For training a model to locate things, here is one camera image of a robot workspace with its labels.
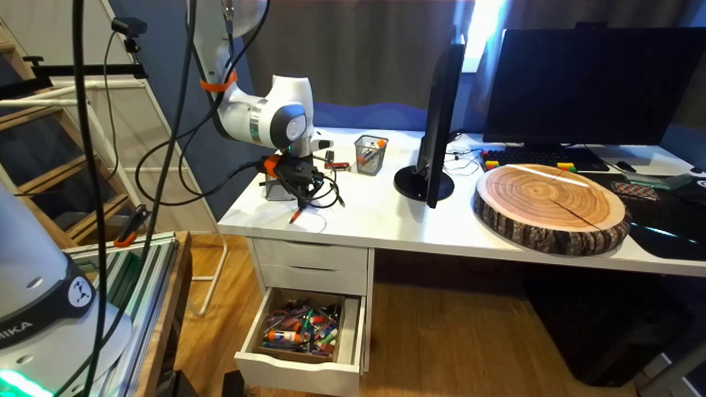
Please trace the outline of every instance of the dark curtain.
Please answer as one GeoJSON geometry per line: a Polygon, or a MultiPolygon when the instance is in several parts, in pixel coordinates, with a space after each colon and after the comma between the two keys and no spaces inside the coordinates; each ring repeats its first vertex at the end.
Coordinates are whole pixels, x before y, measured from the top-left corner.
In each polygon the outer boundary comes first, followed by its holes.
{"type": "MultiPolygon", "coordinates": [[[[577,22],[603,28],[685,28],[699,0],[506,0],[504,30],[574,30],[577,22]]],[[[472,79],[467,125],[483,130],[488,96],[500,34],[489,37],[478,74],[472,79]]],[[[688,93],[676,110],[676,125],[706,129],[706,65],[696,69],[688,93]]]]}
{"type": "Polygon", "coordinates": [[[257,96],[271,76],[304,76],[314,103],[426,108],[434,62],[472,0],[271,0],[247,53],[257,96]]]}

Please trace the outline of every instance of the monitor stand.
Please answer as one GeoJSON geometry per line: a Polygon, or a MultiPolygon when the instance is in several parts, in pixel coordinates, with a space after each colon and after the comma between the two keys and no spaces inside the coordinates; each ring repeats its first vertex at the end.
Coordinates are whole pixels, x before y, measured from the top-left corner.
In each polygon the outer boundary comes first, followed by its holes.
{"type": "MultiPolygon", "coordinates": [[[[426,202],[426,176],[420,172],[416,172],[414,165],[402,169],[395,174],[395,191],[411,202],[426,202]]],[[[455,181],[447,174],[439,174],[439,183],[437,183],[437,202],[447,200],[455,192],[455,181]]]]}

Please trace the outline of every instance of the desk surface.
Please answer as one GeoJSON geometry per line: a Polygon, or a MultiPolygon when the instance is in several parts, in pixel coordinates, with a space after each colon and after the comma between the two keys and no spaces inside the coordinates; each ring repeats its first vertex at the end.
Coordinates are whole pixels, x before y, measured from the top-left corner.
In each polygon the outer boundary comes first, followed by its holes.
{"type": "MultiPolygon", "coordinates": [[[[285,239],[322,245],[351,245],[373,250],[426,253],[442,257],[472,257],[538,265],[571,265],[594,270],[627,270],[646,273],[706,276],[703,260],[669,260],[646,255],[632,239],[600,257],[550,257],[525,250],[484,228],[472,213],[472,192],[483,171],[447,169],[455,179],[450,200],[439,202],[437,211],[402,196],[393,176],[399,169],[414,164],[419,133],[399,130],[322,130],[320,140],[333,140],[334,162],[355,164],[353,141],[359,135],[387,137],[384,169],[377,176],[338,172],[338,183],[345,208],[306,211],[292,225],[292,202],[265,202],[261,176],[255,176],[241,200],[217,221],[223,235],[248,239],[285,239]]],[[[661,149],[595,149],[606,162],[627,159],[638,172],[681,174],[688,164],[661,149]]]]}

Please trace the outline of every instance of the white cabinet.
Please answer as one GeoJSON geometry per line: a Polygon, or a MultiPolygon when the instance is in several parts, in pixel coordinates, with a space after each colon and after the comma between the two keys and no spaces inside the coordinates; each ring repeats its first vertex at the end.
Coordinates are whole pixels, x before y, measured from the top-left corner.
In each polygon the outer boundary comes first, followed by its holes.
{"type": "Polygon", "coordinates": [[[253,267],[265,292],[257,316],[235,365],[248,386],[318,395],[356,395],[367,369],[375,253],[364,248],[248,239],[253,267]],[[333,363],[301,363],[257,354],[261,321],[282,293],[340,297],[342,321],[333,363]]]}

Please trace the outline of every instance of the open drawer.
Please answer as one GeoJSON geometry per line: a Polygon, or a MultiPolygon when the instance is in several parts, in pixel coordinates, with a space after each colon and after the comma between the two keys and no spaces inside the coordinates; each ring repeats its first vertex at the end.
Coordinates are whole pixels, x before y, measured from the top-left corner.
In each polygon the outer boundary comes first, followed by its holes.
{"type": "Polygon", "coordinates": [[[365,329],[364,298],[340,297],[342,311],[338,321],[334,356],[330,363],[310,363],[296,356],[286,357],[261,354],[260,347],[268,310],[291,293],[308,298],[310,303],[314,303],[318,297],[330,297],[314,292],[265,290],[265,301],[257,310],[257,316],[244,339],[243,350],[235,354],[235,365],[244,377],[244,385],[318,395],[356,395],[365,329]]]}

